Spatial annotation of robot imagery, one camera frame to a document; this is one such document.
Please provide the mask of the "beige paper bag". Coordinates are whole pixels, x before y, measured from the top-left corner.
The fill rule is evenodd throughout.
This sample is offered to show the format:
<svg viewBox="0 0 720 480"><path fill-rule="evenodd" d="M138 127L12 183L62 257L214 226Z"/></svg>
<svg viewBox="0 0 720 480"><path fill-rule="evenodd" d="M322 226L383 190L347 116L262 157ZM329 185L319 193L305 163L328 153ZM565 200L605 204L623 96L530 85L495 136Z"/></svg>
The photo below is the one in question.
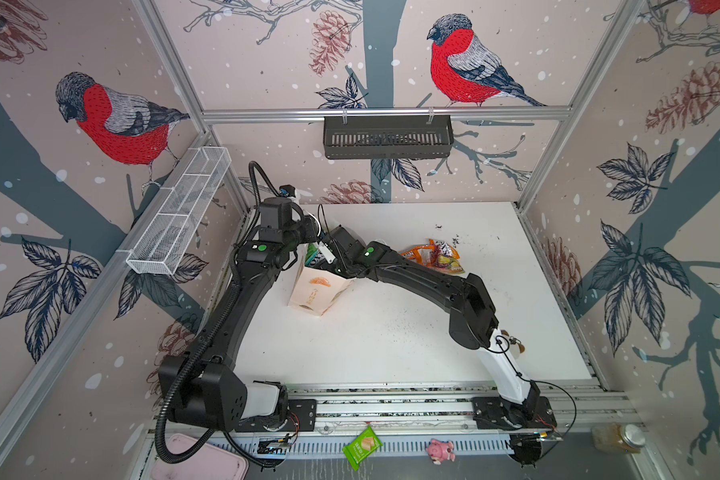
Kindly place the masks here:
<svg viewBox="0 0 720 480"><path fill-rule="evenodd" d="M307 266L307 246L299 246L297 253L301 258L288 306L313 316L322 316L352 285L353 280Z"/></svg>

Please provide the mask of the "orange Fox's candy bag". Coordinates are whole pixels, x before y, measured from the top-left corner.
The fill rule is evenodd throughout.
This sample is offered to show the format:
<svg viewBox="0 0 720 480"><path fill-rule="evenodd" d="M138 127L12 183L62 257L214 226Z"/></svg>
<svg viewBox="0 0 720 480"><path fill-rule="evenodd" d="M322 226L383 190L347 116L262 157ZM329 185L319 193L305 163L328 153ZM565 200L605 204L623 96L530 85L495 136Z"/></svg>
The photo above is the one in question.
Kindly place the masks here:
<svg viewBox="0 0 720 480"><path fill-rule="evenodd" d="M460 275L464 272L458 251L442 240L429 240L428 259L426 266L449 275Z"/></svg>

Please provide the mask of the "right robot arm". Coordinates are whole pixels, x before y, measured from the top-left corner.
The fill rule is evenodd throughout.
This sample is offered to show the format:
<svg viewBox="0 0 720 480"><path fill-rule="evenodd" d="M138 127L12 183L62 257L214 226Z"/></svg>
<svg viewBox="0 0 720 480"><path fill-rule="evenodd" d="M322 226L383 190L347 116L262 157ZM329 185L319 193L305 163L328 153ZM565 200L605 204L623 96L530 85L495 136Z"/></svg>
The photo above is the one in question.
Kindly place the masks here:
<svg viewBox="0 0 720 480"><path fill-rule="evenodd" d="M332 272L402 288L445 311L450 337L474 351L493 379L509 429L519 429L540 418L545 410L540 390L515 367L509 339L501 334L496 306L480 276L438 272L386 244L365 244L342 226L322 234L320 241L335 257Z"/></svg>

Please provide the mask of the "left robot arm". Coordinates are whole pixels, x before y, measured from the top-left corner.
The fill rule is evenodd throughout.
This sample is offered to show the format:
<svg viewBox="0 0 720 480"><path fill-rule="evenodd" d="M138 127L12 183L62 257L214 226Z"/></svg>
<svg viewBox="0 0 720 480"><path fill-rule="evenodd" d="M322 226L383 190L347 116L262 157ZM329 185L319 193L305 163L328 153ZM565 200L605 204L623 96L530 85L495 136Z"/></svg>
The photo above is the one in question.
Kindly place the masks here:
<svg viewBox="0 0 720 480"><path fill-rule="evenodd" d="M317 238L318 225L287 197L264 199L257 213L258 224L235 249L231 283L206 328L184 353L164 357L158 368L158 430L168 422L225 432L248 419L269 428L287 422L286 388L244 383L235 373L236 360L260 303L298 246Z"/></svg>

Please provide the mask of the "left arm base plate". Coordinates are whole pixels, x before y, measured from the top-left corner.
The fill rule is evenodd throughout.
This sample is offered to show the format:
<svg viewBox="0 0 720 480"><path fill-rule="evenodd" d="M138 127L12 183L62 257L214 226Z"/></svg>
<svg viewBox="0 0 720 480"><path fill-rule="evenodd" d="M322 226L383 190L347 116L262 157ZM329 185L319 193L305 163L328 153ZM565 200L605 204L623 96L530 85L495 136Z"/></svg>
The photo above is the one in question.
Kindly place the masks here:
<svg viewBox="0 0 720 480"><path fill-rule="evenodd" d="M254 416L238 422L234 431L238 433L302 433L315 428L317 401L314 399L289 400L280 402L268 416Z"/></svg>

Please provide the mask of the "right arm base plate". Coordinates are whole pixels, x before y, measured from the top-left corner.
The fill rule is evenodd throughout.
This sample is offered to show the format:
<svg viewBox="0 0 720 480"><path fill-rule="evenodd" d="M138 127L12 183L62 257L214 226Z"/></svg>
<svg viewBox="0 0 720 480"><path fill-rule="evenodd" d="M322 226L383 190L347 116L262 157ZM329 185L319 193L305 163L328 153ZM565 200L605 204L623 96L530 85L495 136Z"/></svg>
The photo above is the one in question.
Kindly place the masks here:
<svg viewBox="0 0 720 480"><path fill-rule="evenodd" d="M479 430L518 431L552 430L557 421L549 399L535 396L523 404L515 404L499 396L473 397L473 420Z"/></svg>

